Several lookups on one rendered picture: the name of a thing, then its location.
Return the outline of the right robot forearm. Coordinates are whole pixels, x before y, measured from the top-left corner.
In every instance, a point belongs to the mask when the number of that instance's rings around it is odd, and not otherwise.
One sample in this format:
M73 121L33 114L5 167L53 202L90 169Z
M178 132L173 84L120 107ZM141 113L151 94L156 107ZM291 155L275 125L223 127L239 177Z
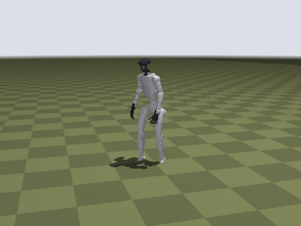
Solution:
M133 103L135 103L135 108L137 107L137 103L138 103L138 101L139 101L139 97L140 97L140 95L137 94L137 93L135 93L135 97L134 97L134 100L133 100ZM133 103L132 103L132 104L133 104Z

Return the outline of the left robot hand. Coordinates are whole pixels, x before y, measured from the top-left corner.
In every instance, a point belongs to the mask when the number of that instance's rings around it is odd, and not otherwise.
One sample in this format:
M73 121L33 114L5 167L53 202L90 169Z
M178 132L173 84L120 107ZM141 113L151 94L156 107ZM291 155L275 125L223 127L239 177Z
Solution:
M159 115L159 114L156 114L156 110L155 110L154 115L151 117L152 120L150 121L150 123L153 121L153 122L152 122L153 124L157 124L157 121L158 121L158 115ZM149 120L150 120L151 118L149 118ZM155 122L156 122L156 123L155 123Z

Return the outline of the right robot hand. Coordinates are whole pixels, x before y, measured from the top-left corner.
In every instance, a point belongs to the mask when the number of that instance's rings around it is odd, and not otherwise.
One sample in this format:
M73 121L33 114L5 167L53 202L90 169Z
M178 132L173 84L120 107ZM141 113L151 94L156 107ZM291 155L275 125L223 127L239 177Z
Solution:
M132 119L135 119L135 118L133 118L134 109L135 109L135 103L132 104L131 111L130 111L130 116L131 116Z

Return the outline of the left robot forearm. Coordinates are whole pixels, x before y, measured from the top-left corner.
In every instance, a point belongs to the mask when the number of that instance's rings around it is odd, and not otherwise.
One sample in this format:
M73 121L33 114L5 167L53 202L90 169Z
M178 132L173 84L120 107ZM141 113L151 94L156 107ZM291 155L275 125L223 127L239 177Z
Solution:
M156 114L160 113L162 102L163 102L163 95L162 95L162 93L158 93L157 106L156 106Z

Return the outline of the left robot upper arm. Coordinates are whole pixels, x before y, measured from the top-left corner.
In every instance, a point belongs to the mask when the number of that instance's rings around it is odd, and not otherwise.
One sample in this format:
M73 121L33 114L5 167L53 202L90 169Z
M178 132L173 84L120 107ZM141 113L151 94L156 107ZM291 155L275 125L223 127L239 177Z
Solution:
M162 93L162 95L163 95L163 90L162 90L161 83L160 83L160 77L153 75L151 78L152 78L152 82L155 84L155 87L156 87L158 93ZM158 97L158 93L157 93L157 97Z

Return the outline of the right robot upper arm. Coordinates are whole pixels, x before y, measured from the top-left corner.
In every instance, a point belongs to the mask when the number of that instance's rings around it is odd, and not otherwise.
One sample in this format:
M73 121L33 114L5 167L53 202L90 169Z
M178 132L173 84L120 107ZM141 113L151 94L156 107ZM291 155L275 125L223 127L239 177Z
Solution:
M137 94L142 94L142 92L143 92L143 90L142 90L142 85L141 85L141 81L140 81L140 75L141 75L141 74L139 74L139 75L137 76L137 86L138 86L138 88L137 88L137 90L136 90L136 93L137 93Z

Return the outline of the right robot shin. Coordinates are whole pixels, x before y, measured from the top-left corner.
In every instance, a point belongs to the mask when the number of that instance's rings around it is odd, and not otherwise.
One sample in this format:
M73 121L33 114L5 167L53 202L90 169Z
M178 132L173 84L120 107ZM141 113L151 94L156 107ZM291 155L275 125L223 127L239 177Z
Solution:
M145 147L145 138L144 139L141 139L140 138L140 135L137 135L137 147L139 149L139 157L143 157L143 150L144 150L144 147Z

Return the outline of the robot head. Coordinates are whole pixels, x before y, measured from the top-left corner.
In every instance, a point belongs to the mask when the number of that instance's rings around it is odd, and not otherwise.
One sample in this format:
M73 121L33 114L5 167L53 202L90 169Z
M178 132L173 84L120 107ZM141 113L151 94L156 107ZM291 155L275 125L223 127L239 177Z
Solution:
M138 64L140 65L141 71L145 72L145 74L144 74L145 76L149 75L147 73L151 73L151 71L149 69L147 69L147 65L150 63L151 63L151 61L148 58L143 58L138 62ZM145 66L144 70L142 69L142 66Z

